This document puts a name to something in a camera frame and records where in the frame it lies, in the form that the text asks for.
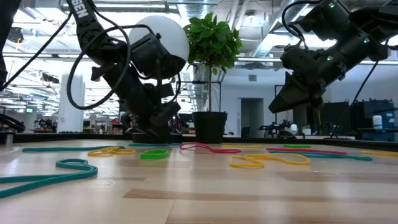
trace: yellow rubber band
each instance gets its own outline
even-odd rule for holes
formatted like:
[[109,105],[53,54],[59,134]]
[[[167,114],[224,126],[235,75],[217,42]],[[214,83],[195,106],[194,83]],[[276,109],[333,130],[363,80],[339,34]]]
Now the yellow rubber band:
[[[309,165],[310,164],[310,159],[299,154],[293,154],[293,153],[273,153],[273,154],[247,154],[244,155],[245,157],[252,158],[252,159],[267,159],[267,160],[275,160],[275,161],[281,161],[286,164],[292,164],[292,165]],[[291,161],[288,159],[283,159],[275,156],[295,156],[299,157],[301,159],[304,159],[304,161]]]
[[103,156],[107,154],[112,154],[113,149],[119,149],[118,147],[106,147],[103,149],[96,149],[88,152],[88,156]]
[[374,155],[374,156],[392,156],[398,157],[398,152],[373,152],[373,151],[362,151],[362,154],[365,155]]
[[[241,160],[252,162],[252,163],[234,163],[233,162],[234,159],[241,159]],[[260,167],[260,168],[264,168],[264,164],[261,161],[252,159],[250,157],[245,157],[245,156],[231,156],[231,158],[229,158],[229,165],[231,167]]]
[[111,156],[112,154],[133,155],[134,153],[136,153],[136,151],[133,149],[120,149],[119,147],[106,147],[103,149],[92,150],[92,151],[88,152],[88,156],[103,156],[103,155]]
[[221,145],[223,148],[235,148],[235,149],[259,149],[262,145]]
[[117,155],[133,155],[136,153],[134,149],[113,149],[112,152]]

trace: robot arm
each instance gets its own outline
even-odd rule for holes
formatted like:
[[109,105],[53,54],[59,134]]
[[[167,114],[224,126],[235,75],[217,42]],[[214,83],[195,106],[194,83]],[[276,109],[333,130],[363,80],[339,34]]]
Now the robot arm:
[[104,29],[95,16],[97,11],[92,0],[67,0],[67,3],[76,20],[80,47],[86,48],[97,36],[95,44],[86,51],[87,56],[100,65],[100,68],[93,67],[91,79],[103,77],[106,80],[130,110],[134,126],[167,141],[170,134],[167,122],[180,109],[174,101],[161,103],[161,98],[169,96],[170,91],[173,92],[171,85],[143,85],[137,72],[139,70],[147,77],[158,79],[158,83],[159,80],[170,78],[171,74],[179,72],[176,68],[173,69],[176,62],[170,59],[168,51],[160,43],[161,36],[148,33],[141,40],[132,43],[132,57],[129,62],[132,65],[123,75],[122,70],[128,60],[127,44],[104,34]]
[[285,85],[269,106],[273,113],[303,104],[318,108],[325,88],[344,79],[362,60],[386,59],[389,46],[381,42],[398,34],[398,6],[390,3],[349,12],[337,0],[324,0],[298,24],[321,40],[335,39],[337,43],[316,51],[298,45],[285,47],[281,60],[293,73],[286,72]]

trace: doorway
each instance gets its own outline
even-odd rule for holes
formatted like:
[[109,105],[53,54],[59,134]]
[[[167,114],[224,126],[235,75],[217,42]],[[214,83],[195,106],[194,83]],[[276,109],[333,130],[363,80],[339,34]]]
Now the doorway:
[[241,98],[241,138],[262,138],[259,127],[264,124],[264,99]]

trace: white sphere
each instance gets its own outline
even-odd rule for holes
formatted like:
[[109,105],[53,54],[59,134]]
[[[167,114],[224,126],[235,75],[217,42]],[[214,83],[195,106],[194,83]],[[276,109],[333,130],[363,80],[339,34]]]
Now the white sphere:
[[[138,21],[137,24],[147,25],[155,34],[159,33],[162,36],[160,43],[171,55],[177,56],[184,61],[188,60],[188,37],[182,27],[174,20],[165,16],[148,16]],[[131,29],[129,34],[130,43],[133,44],[148,33],[149,31],[146,28]]]

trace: plant stem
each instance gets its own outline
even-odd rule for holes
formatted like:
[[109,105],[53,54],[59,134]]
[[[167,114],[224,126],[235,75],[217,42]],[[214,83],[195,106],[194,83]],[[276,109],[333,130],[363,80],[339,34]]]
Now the plant stem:
[[212,67],[211,65],[209,66],[209,80],[208,80],[208,94],[209,94],[209,111],[211,112],[211,73],[213,73],[213,71],[211,71]]

